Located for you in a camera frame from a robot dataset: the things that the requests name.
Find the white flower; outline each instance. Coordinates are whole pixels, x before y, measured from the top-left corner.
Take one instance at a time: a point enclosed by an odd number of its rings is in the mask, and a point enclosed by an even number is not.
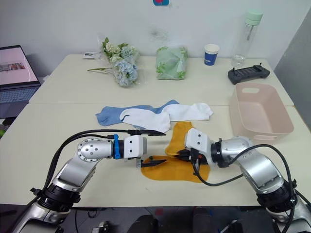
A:
[[[108,42],[106,44],[106,50],[110,53],[120,54],[120,48]]]

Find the blue paper cup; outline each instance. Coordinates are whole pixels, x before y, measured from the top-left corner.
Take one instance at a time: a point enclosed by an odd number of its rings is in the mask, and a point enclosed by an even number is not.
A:
[[[214,44],[208,44],[204,46],[204,49],[204,64],[208,66],[214,65],[219,51],[219,46]]]

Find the black cable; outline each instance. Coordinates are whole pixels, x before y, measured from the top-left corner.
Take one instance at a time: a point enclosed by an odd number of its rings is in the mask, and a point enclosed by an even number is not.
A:
[[[78,225],[77,225],[77,212],[78,210],[76,210],[76,212],[74,213],[74,226],[76,227],[76,232],[79,233]]]
[[[283,164],[285,166],[285,169],[286,169],[286,173],[287,173],[287,178],[288,178],[288,184],[289,184],[289,189],[290,189],[290,197],[293,198],[294,197],[294,188],[293,188],[293,182],[292,182],[292,177],[291,177],[291,172],[290,172],[290,169],[288,167],[288,164],[286,162],[286,159],[284,158],[284,156],[282,155],[282,153],[277,149],[275,148],[274,146],[271,146],[269,144],[259,144],[259,145],[255,145],[255,146],[251,146],[249,148],[246,148],[245,150],[243,150],[242,152],[240,152],[234,159],[232,159],[228,165],[231,165],[233,164],[239,157],[241,157],[243,154],[245,154],[246,152],[250,151],[250,150],[253,150],[253,149],[256,149],[256,148],[259,148],[259,147],[268,147],[268,148],[271,148],[273,149],[279,156],[280,158],[282,159],[283,161]]]
[[[199,180],[200,180],[202,183],[204,183],[204,184],[206,184],[206,185],[208,185],[208,186],[212,186],[212,187],[220,186],[220,185],[223,185],[223,184],[226,184],[226,183],[235,181],[235,180],[237,180],[238,178],[243,177],[243,175],[241,174],[241,175],[238,175],[238,176],[236,176],[236,177],[233,177],[233,178],[231,178],[231,179],[229,179],[229,180],[226,180],[226,181],[223,181],[223,182],[220,182],[220,183],[209,183],[209,182],[206,182],[206,181],[202,178],[202,176],[200,175],[200,173],[199,173],[198,169],[196,168],[195,164],[192,164],[192,167],[193,167],[193,170],[194,170],[195,175],[199,178]]]
[[[79,132],[79,133],[76,133],[76,134],[70,136],[69,138],[67,138],[67,140],[70,140],[74,137],[77,137],[77,136],[80,136],[83,134],[87,134],[87,133],[108,133],[108,132],[111,132],[111,133],[128,133],[128,130],[108,130],[108,129],[106,129],[106,130],[86,130],[86,131],[82,131],[82,132]]]
[[[62,152],[63,148],[69,144],[70,142],[76,140],[76,139],[79,139],[79,138],[82,138],[82,137],[99,137],[99,138],[107,138],[106,136],[101,136],[101,135],[98,135],[98,134],[81,134],[83,132],[80,132],[80,133],[76,133],[74,134],[73,136],[69,137],[68,139],[66,139],[65,142],[63,142],[63,144],[60,146],[60,148],[56,151],[54,157],[52,158],[52,161],[51,161],[51,164],[50,164],[50,168],[49,168],[49,171],[48,171],[48,175],[47,175],[47,178],[46,178],[46,181],[45,181],[45,184],[42,188],[42,191],[41,192],[44,192],[52,178],[53,178],[53,175],[54,175],[54,172],[55,172],[55,169],[56,169],[56,166],[57,166],[57,162],[58,162],[58,159],[59,159],[59,156],[60,156],[60,153]],[[24,210],[18,215],[18,217],[16,218],[16,220],[14,221],[14,223],[11,225],[11,227],[9,228],[8,230],[8,233],[10,233],[14,227],[17,225],[17,223],[19,222],[19,220],[24,216],[24,214],[26,213],[26,211],[40,198],[40,196],[36,196],[34,199],[32,199],[24,208]]]
[[[274,219],[272,219],[272,227],[275,233],[281,233],[276,221]]]
[[[269,145],[269,144],[259,144],[259,145],[255,145],[255,146],[251,146],[251,147],[249,147],[249,148],[246,148],[245,150],[243,150],[242,152],[240,152],[237,156],[235,156],[235,158],[232,159],[232,160],[229,162],[228,165],[233,164],[239,157],[241,157],[241,156],[242,156],[243,154],[245,154],[246,152],[248,152],[248,151],[250,151],[250,150],[253,150],[253,149],[256,149],[256,148],[259,148],[259,147],[268,147],[268,148],[271,148],[271,149],[273,149],[273,150],[280,156],[280,158],[281,158],[281,160],[283,161],[283,164],[284,164],[284,166],[285,166],[286,173],[287,173],[288,184],[289,184],[289,190],[290,190],[290,198],[291,198],[291,199],[296,199],[296,197],[295,197],[295,195],[294,195],[293,181],[292,181],[292,177],[291,177],[291,172],[290,172],[289,166],[288,166],[288,164],[287,164],[287,162],[286,162],[285,157],[284,157],[284,156],[282,155],[282,153],[281,153],[277,148],[275,148],[274,146],[271,146],[271,145]],[[193,164],[192,166],[193,166],[193,170],[194,170],[195,174],[198,176],[199,180],[200,180],[201,182],[203,182],[204,184],[209,185],[209,183],[207,183],[206,181],[204,181],[204,180],[202,179],[202,177],[200,176],[198,170],[196,169],[195,164]],[[232,179],[230,179],[230,180],[228,180],[228,181],[226,181],[226,182],[218,183],[218,185],[222,185],[222,184],[224,184],[224,183],[231,182]],[[292,221],[293,221],[293,217],[294,217],[294,211],[295,211],[295,206],[293,205],[293,206],[291,207],[289,220],[286,222],[285,227],[284,227],[282,233],[286,233],[287,230],[288,230],[288,228],[289,228],[289,226],[291,225],[291,223],[292,223]]]
[[[63,144],[60,146],[60,148],[56,151],[52,161],[51,161],[51,164],[50,164],[50,168],[49,168],[49,171],[48,171],[48,175],[46,177],[46,181],[45,181],[45,184],[42,188],[42,191],[45,191],[52,178],[53,178],[53,175],[54,175],[54,172],[55,172],[55,169],[56,169],[56,165],[57,165],[57,162],[58,162],[58,159],[59,159],[59,156],[63,150],[63,148],[68,145],[70,142],[76,140],[76,139],[79,139],[79,138],[82,138],[82,137],[100,137],[100,138],[107,138],[106,136],[101,136],[101,135],[98,135],[98,134],[81,134],[82,132],[80,133],[76,133],[74,134],[73,136],[69,137],[66,139],[65,142],[63,142]]]
[[[240,152],[233,160],[230,161],[229,165],[233,164],[240,156],[242,156],[243,154],[245,154],[246,152],[259,148],[259,147],[268,147],[273,149],[281,158],[281,160],[283,161],[283,164],[285,166],[286,169],[286,173],[287,173],[287,179],[288,179],[288,184],[289,184],[289,190],[290,190],[290,198],[294,199],[294,187],[293,187],[293,182],[292,182],[292,177],[291,177],[291,172],[289,169],[289,166],[287,164],[287,161],[285,159],[285,157],[282,155],[282,153],[275,148],[274,146],[271,146],[269,144],[259,144],[259,145],[255,145],[255,146],[251,146],[245,150],[243,150],[242,152]],[[286,233],[288,228],[290,227],[292,221],[293,221],[293,217],[294,217],[294,211],[295,211],[295,206],[293,205],[293,207],[291,208],[291,212],[290,212],[290,216],[289,216],[289,220],[286,222],[284,229],[282,230],[282,233]]]

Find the laptop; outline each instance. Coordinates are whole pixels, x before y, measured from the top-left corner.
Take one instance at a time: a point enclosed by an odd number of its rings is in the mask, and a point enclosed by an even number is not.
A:
[[[39,87],[21,46],[0,48],[0,118],[17,117]]]

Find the laptop screen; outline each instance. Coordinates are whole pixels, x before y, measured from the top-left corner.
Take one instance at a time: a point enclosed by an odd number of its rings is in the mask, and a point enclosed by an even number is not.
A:
[[[38,81],[20,46],[0,49],[0,85]]]

